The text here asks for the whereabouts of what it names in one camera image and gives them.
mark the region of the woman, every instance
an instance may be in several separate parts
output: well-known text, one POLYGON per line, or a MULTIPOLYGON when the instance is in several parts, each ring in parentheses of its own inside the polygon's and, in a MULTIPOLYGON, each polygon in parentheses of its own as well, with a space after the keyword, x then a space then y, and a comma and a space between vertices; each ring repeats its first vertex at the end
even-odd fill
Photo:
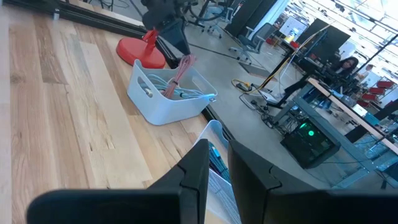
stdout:
MULTIPOLYGON (((332 65, 330 68, 336 72, 337 74, 340 74, 342 76, 350 76, 353 70, 356 68, 358 65, 358 59, 356 57, 349 57, 344 60, 339 61, 337 64, 332 65)), ((285 93, 281 96, 284 97, 284 95, 291 95, 294 91, 303 88, 307 84, 307 78, 308 75, 304 75, 297 83, 294 83, 293 85, 287 87, 285 89, 285 93)), ((325 83, 327 85, 331 85, 333 80, 325 80, 325 83)))

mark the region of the black chair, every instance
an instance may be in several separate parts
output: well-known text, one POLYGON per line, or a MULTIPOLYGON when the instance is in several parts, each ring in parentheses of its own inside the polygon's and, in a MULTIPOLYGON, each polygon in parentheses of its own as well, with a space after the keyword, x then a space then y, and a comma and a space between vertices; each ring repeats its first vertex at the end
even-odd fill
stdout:
POLYGON ((276 31, 276 28, 273 25, 266 23, 257 32, 255 32, 251 38, 249 37, 254 30, 250 27, 246 28, 248 29, 246 36, 238 36, 241 47, 230 47, 229 50, 234 50, 235 52, 240 53, 236 58, 238 60, 241 59, 242 55, 246 56, 246 60, 249 60, 249 64, 251 65, 252 60, 250 59, 248 52, 259 54, 262 44, 272 33, 276 31))

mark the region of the concrete floor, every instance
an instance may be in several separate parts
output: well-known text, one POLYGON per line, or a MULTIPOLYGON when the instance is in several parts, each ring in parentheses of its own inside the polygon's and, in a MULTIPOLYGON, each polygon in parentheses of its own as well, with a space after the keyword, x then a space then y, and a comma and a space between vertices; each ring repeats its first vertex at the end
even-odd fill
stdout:
MULTIPOLYGON (((91 3, 99 5, 98 0, 92 0, 91 3)), ((139 0, 126 0, 126 3, 121 2, 121 0, 115 0, 114 3, 114 12, 137 20, 141 20, 141 15, 147 11, 139 0), (129 7, 126 9, 117 7, 123 4, 128 4, 129 7)), ((194 7, 193 10, 198 14, 200 7, 194 7)), ((316 188, 329 189, 341 180, 345 172, 341 166, 335 164, 324 164, 324 166, 320 165, 315 169, 303 170, 280 144, 282 136, 276 130, 268 128, 261 121, 257 112, 250 110, 239 100, 238 97, 241 92, 232 86, 231 80, 233 78, 257 84, 261 84, 264 79, 248 75, 239 65, 235 59, 237 57, 236 52, 228 50, 230 47, 239 47, 234 39, 226 33, 223 34, 222 39, 219 39, 216 32, 214 34, 208 34, 206 31, 201 32, 201 28, 193 25, 186 27, 185 34, 192 53, 197 57, 195 68, 218 90, 217 101, 211 103, 211 107, 237 141, 286 172, 316 188)), ((181 55, 171 45, 169 47, 175 55, 181 55)), ((252 64, 271 72, 282 60, 283 53, 284 50, 278 46, 273 47, 264 44, 260 54, 251 54, 252 64)), ((300 72, 293 66, 289 66, 282 78, 279 75, 275 76, 277 80, 281 80, 280 82, 270 82, 266 87, 273 90, 273 93, 279 93, 285 87, 295 83, 301 76, 300 72)), ((276 114, 277 112, 277 109, 271 109, 271 114, 276 114)), ((340 150, 330 161, 336 161, 337 159, 352 161, 344 150, 340 150)), ((351 187, 356 189, 379 189, 381 182, 382 179, 376 173, 372 173, 357 181, 351 187)))

